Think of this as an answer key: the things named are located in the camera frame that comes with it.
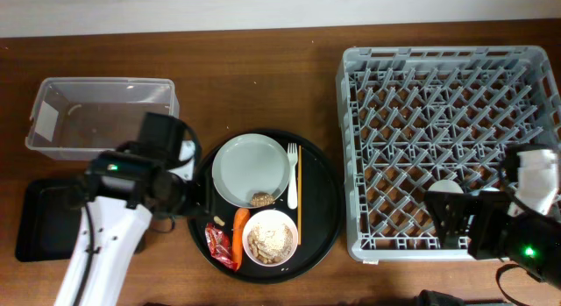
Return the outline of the blue plastic cup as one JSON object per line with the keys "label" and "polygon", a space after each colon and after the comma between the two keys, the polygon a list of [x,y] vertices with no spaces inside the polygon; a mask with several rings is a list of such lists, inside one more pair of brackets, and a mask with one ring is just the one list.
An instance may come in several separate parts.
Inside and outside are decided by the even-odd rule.
{"label": "blue plastic cup", "polygon": [[480,193],[482,192],[501,192],[500,189],[497,188],[493,188],[493,187],[487,187],[487,188],[483,188],[479,190]]}

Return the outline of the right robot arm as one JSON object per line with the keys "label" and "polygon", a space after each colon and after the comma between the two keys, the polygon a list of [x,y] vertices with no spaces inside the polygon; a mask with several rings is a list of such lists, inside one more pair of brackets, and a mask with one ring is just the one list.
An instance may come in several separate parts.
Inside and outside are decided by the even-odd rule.
{"label": "right robot arm", "polygon": [[542,214],[523,212],[512,217],[507,192],[468,194],[429,191],[423,202],[440,245],[450,248],[468,237],[467,252],[476,260],[515,262],[532,277],[560,287],[560,223]]}

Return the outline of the red snack wrapper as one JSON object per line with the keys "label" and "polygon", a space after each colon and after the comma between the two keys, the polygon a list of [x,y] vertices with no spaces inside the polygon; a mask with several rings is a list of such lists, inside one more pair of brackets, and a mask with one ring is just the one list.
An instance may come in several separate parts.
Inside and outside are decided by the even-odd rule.
{"label": "red snack wrapper", "polygon": [[225,267],[237,271],[238,263],[232,257],[229,237],[212,223],[207,223],[205,227],[205,238],[211,257]]}

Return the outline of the white plastic cup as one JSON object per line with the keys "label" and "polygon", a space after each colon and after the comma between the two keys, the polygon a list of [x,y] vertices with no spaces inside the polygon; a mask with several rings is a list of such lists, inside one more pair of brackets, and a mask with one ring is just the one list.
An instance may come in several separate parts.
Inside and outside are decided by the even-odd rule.
{"label": "white plastic cup", "polygon": [[463,194],[464,191],[455,181],[440,180],[434,182],[429,188],[429,192],[450,193],[450,194]]}

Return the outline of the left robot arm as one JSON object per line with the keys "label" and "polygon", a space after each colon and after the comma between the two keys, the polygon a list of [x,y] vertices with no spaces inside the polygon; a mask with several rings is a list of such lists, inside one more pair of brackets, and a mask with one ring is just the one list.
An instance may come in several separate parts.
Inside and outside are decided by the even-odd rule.
{"label": "left robot arm", "polygon": [[82,217],[58,305],[114,305],[151,222],[203,217],[195,168],[202,148],[177,117],[147,113],[138,137],[104,151],[77,186]]}

